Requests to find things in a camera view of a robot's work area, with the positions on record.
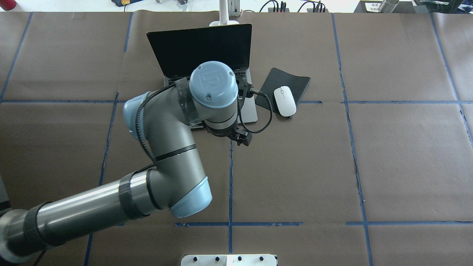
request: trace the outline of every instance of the mouse pad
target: mouse pad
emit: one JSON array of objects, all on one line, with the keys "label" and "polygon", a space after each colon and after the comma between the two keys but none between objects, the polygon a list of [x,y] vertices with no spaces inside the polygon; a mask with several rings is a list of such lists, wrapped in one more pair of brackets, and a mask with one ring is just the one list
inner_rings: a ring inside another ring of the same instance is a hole
[{"label": "mouse pad", "polygon": [[[302,96],[309,86],[310,80],[310,77],[294,76],[280,69],[272,68],[268,77],[264,81],[263,86],[261,87],[261,92],[268,95],[268,97],[272,99],[274,112],[280,115],[279,109],[276,106],[276,99],[274,98],[274,90],[281,86],[288,86],[291,89],[296,106],[298,106]],[[263,96],[258,95],[254,102],[257,105],[269,110],[268,102]]]}]

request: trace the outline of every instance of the black screen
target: black screen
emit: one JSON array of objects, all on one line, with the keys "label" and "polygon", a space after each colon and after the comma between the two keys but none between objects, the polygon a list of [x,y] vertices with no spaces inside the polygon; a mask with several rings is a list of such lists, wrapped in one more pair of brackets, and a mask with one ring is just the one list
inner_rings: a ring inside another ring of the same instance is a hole
[{"label": "black screen", "polygon": [[231,69],[250,65],[251,24],[148,32],[166,77],[190,76],[201,63],[220,61]]}]

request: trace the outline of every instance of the red object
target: red object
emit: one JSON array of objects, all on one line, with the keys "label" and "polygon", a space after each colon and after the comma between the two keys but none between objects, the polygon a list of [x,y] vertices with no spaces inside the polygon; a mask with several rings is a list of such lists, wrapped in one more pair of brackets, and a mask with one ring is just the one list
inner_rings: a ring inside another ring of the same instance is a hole
[{"label": "red object", "polygon": [[5,11],[12,10],[16,6],[17,2],[15,0],[0,0],[0,7]]}]

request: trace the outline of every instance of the computer mouse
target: computer mouse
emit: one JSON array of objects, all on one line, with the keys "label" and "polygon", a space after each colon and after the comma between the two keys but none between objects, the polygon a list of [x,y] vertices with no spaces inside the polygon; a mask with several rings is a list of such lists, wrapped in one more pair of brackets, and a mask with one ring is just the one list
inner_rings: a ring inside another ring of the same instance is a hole
[{"label": "computer mouse", "polygon": [[275,89],[274,99],[282,116],[288,117],[296,113],[296,102],[288,86],[281,86]]}]

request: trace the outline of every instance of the blue joint cap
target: blue joint cap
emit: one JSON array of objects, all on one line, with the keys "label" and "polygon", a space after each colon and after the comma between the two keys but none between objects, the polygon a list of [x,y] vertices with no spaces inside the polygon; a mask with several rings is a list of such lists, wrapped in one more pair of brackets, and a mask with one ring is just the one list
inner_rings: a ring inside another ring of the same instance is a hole
[{"label": "blue joint cap", "polygon": [[[128,131],[130,132],[130,134],[136,140],[138,140],[138,135],[136,133],[136,127],[135,127],[136,113],[138,112],[138,108],[140,107],[140,105],[143,103],[143,101],[146,99],[146,97],[148,97],[150,93],[151,92],[148,91],[145,94],[136,96],[135,98],[126,101],[125,105],[123,106],[123,116],[125,118],[126,126],[128,127]],[[146,140],[146,136],[143,132],[144,130],[143,115],[144,115],[144,110],[142,110],[140,114],[140,129],[142,130],[141,132],[142,132],[143,139]]]},{"label": "blue joint cap", "polygon": [[209,178],[205,177],[187,195],[174,204],[169,210],[176,218],[183,218],[196,214],[207,208],[212,201]]},{"label": "blue joint cap", "polygon": [[214,109],[231,105],[238,96],[235,73],[218,61],[200,64],[191,74],[189,90],[200,104]]}]

